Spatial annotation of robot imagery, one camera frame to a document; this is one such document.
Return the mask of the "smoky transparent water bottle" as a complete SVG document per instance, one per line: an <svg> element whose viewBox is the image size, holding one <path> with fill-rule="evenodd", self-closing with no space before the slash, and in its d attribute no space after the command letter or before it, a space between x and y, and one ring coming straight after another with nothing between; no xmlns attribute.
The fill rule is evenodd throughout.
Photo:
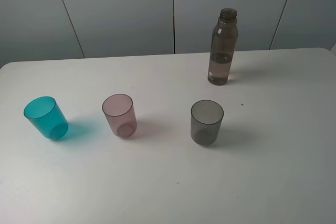
<svg viewBox="0 0 336 224"><path fill-rule="evenodd" d="M211 84L223 86L227 83L237 39L237 11L224 8L212 32L207 76Z"/></svg>

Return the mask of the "grey transparent plastic cup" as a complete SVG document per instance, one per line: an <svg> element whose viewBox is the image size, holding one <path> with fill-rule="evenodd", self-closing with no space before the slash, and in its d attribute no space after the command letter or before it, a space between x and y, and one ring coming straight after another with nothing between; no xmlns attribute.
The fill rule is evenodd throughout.
<svg viewBox="0 0 336 224"><path fill-rule="evenodd" d="M215 101L194 103L191 107L192 140L198 145L212 145L217 139L224 114L223 108Z"/></svg>

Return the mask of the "pink transparent plastic cup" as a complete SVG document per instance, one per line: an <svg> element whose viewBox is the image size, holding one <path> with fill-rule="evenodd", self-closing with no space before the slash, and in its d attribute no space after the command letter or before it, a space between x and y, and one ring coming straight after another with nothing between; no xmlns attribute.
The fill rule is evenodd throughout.
<svg viewBox="0 0 336 224"><path fill-rule="evenodd" d="M137 129L133 100L126 94L114 94L106 98L102 111L114 135L131 137Z"/></svg>

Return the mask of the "teal transparent plastic cup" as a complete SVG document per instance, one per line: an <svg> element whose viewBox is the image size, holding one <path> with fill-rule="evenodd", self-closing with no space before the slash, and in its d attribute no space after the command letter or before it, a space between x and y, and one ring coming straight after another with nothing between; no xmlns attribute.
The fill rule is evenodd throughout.
<svg viewBox="0 0 336 224"><path fill-rule="evenodd" d="M25 118L47 139L58 140L68 131L69 124L56 100L39 97L24 108Z"/></svg>

